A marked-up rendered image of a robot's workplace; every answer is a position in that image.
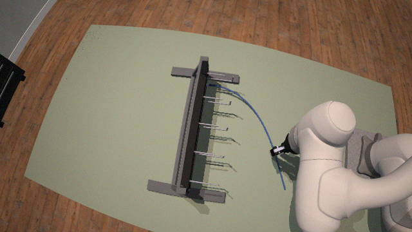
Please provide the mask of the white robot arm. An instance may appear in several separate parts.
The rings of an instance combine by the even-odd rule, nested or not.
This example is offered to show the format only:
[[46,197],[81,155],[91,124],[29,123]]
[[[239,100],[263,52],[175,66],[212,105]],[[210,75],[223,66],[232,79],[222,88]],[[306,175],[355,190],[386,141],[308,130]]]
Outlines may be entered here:
[[351,108],[324,102],[306,113],[288,134],[300,154],[295,217],[302,232],[336,232],[341,220],[363,209],[382,208],[388,232],[412,232],[412,134],[361,138],[357,173],[342,166],[356,127]]

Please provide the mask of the grey rack with patch panel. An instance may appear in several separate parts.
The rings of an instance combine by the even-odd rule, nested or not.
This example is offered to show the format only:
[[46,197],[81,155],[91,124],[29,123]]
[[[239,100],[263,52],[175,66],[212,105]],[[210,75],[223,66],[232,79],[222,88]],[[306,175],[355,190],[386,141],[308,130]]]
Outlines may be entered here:
[[[218,125],[201,123],[201,116],[203,112],[204,102],[211,102],[211,103],[225,104],[225,105],[231,104],[231,100],[229,104],[221,103],[221,102],[205,101],[205,98],[222,100],[222,99],[214,98],[214,97],[206,97],[205,92],[206,92],[207,86],[212,86],[212,84],[207,83],[208,80],[213,80],[213,81],[218,80],[218,81],[231,82],[231,83],[238,84],[239,75],[232,74],[232,73],[209,71],[209,57],[205,57],[205,56],[200,56],[199,65],[197,65],[196,69],[173,67],[171,71],[171,75],[181,76],[181,77],[191,77],[189,91],[187,94],[187,100],[185,104],[185,110],[183,114],[180,138],[178,141],[178,149],[177,149],[176,160],[174,164],[173,179],[172,179],[171,184],[148,179],[147,189],[151,191],[166,193],[170,195],[176,195],[180,197],[187,197],[187,198],[194,198],[194,199],[199,199],[199,200],[207,200],[207,201],[224,203],[225,192],[191,188],[191,182],[220,186],[220,184],[211,184],[211,183],[206,183],[206,182],[193,181],[192,180],[192,172],[193,172],[192,162],[194,164],[196,154],[210,156],[210,157],[224,158],[224,156],[223,157],[215,156],[215,154],[213,153],[204,153],[204,152],[196,151],[200,127],[210,128],[210,129],[215,129],[215,130],[224,130],[224,131],[227,131],[229,128],[227,127],[227,129],[225,130],[225,129],[220,129],[220,128],[200,126],[201,124],[203,124],[203,125],[208,125],[208,126],[219,127]],[[181,159],[180,171],[179,171],[179,176],[178,176],[178,183],[176,185],[176,177],[177,177],[178,165],[180,161],[180,153],[182,149],[183,136],[184,136],[184,131],[185,131],[187,114],[189,110],[192,87],[194,84],[194,78],[196,78],[196,81],[194,85],[191,108],[189,112],[189,119],[187,123],[187,129],[186,129],[185,140],[184,140],[184,145],[183,145],[183,152],[182,152],[182,159]],[[188,187],[188,188],[182,188],[181,186]],[[189,188],[190,188],[190,191],[189,191]]]

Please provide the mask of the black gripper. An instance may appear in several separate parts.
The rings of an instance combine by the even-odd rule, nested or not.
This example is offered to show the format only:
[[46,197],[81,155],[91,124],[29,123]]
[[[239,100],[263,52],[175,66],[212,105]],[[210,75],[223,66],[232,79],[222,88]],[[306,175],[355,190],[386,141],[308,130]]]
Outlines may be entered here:
[[294,152],[291,148],[290,148],[290,144],[288,143],[288,135],[286,136],[286,139],[283,143],[281,143],[281,145],[278,146],[274,146],[271,150],[270,150],[270,156],[271,157],[275,157],[274,155],[278,155],[279,154],[283,154],[283,153],[292,153],[294,155],[298,155],[296,152]]

